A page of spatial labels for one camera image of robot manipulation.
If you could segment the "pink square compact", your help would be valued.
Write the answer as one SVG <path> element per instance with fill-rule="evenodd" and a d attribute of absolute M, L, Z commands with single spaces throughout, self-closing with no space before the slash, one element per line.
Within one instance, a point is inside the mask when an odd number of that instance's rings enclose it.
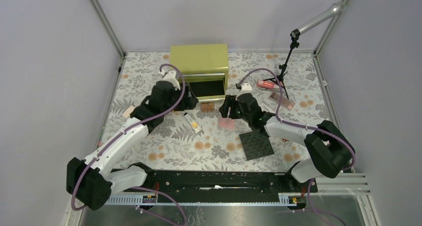
<path fill-rule="evenodd" d="M 230 118 L 220 118 L 218 121 L 218 126 L 226 129 L 234 129 L 235 120 Z"/>

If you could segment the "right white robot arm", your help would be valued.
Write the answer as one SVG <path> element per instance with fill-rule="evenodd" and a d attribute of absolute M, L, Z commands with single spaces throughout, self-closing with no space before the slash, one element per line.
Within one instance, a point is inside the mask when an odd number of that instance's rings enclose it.
<path fill-rule="evenodd" d="M 353 147 L 329 120 L 317 126 L 283 120 L 275 113 L 262 110 L 251 93 L 227 95 L 218 110 L 222 118 L 242 119 L 263 136 L 286 139 L 306 147 L 310 158 L 292 166 L 285 179 L 287 189 L 292 192 L 298 192 L 306 181 L 319 176 L 333 179 L 356 161 Z"/>

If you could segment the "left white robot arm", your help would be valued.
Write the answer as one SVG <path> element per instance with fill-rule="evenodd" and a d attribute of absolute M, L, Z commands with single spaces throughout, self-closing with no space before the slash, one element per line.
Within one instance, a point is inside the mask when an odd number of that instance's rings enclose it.
<path fill-rule="evenodd" d="M 74 157 L 68 162 L 66 190 L 72 196 L 72 209 L 78 211 L 88 207 L 97 210 L 111 195 L 132 187 L 150 191 L 154 179 L 142 163 L 117 171 L 114 166 L 129 148 L 158 127 L 166 114 L 192 110 L 198 102 L 188 83 L 175 87 L 169 81 L 158 81 L 151 94 L 133 108 L 126 122 L 106 143 L 85 158 Z"/>

